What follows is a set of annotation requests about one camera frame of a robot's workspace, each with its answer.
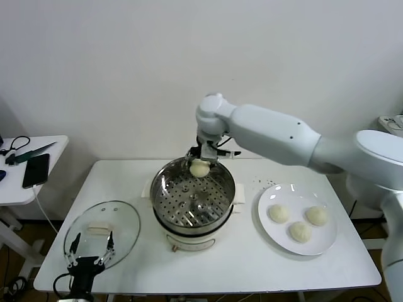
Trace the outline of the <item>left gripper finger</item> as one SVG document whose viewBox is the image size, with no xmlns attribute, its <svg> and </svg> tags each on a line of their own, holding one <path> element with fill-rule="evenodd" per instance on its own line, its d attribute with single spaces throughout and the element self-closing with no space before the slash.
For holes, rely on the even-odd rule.
<svg viewBox="0 0 403 302">
<path fill-rule="evenodd" d="M 112 258 L 114 258 L 114 256 L 115 256 L 115 244 L 113 239 L 113 232 L 111 231 L 108 236 L 105 252 L 103 253 L 103 255 L 99 256 L 94 261 L 94 264 L 99 266 L 106 266 L 107 263 L 109 263 L 109 261 L 112 260 Z"/>
<path fill-rule="evenodd" d="M 71 242 L 69 250 L 67 252 L 64 252 L 64 258 L 68 268 L 72 268 L 73 266 L 78 265 L 78 261 L 76 259 L 76 252 L 78 249 L 80 238 L 81 233 L 78 233 L 75 239 Z"/>
</svg>

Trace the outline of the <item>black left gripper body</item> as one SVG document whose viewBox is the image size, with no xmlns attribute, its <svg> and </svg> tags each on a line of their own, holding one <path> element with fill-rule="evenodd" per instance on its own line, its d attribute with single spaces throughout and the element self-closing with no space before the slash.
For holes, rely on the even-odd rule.
<svg viewBox="0 0 403 302">
<path fill-rule="evenodd" d="M 73 277 L 71 293 L 90 293 L 94 278 L 104 269 L 104 263 L 97 256 L 78 258 L 77 264 L 69 268 L 69 273 Z"/>
</svg>

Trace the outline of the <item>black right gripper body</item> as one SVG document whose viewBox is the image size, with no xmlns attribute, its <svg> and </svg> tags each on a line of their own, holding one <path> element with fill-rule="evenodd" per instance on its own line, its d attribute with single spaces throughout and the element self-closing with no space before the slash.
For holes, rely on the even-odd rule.
<svg viewBox="0 0 403 302">
<path fill-rule="evenodd" d="M 198 135 L 196 141 L 201 147 L 202 155 L 216 155 L 217 145 L 221 141 L 220 135 Z"/>
</svg>

